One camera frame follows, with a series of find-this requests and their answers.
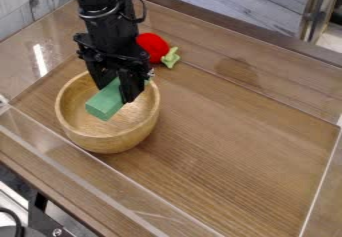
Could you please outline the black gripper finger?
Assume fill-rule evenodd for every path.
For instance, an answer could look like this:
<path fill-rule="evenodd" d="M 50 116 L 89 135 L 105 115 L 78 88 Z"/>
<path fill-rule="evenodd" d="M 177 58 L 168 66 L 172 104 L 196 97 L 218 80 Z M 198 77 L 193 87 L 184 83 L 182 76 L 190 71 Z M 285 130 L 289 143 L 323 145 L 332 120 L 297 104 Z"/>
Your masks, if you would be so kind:
<path fill-rule="evenodd" d="M 152 67 L 121 68 L 118 77 L 124 103 L 132 103 L 145 91 L 145 86 L 154 77 L 154 69 Z"/>
<path fill-rule="evenodd" d="M 97 61 L 93 57 L 86 58 L 85 61 L 97 87 L 102 90 L 118 77 L 118 62 L 113 58 Z"/>

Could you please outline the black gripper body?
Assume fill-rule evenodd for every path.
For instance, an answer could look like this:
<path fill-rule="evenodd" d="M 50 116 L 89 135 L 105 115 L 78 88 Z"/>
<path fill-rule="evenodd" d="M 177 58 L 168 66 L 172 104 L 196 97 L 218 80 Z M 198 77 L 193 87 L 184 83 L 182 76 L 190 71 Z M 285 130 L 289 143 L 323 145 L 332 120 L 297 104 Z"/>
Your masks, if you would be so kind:
<path fill-rule="evenodd" d="M 146 12 L 137 17 L 136 0 L 77 0 L 79 18 L 87 32 L 78 33 L 74 40 L 79 57 L 91 73 L 117 73 L 122 69 L 149 73 L 149 53 L 138 44 L 138 25 Z"/>

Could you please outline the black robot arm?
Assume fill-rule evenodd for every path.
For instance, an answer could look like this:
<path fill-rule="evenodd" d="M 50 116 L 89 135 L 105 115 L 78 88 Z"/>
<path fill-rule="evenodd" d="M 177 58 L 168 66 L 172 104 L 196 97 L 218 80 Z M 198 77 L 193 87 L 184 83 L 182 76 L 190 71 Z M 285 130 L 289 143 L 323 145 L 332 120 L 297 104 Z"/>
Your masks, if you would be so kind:
<path fill-rule="evenodd" d="M 77 0 L 87 31 L 74 35 L 78 56 L 100 89 L 120 79 L 120 94 L 132 103 L 153 75 L 150 54 L 138 44 L 138 25 L 146 20 L 144 0 Z"/>

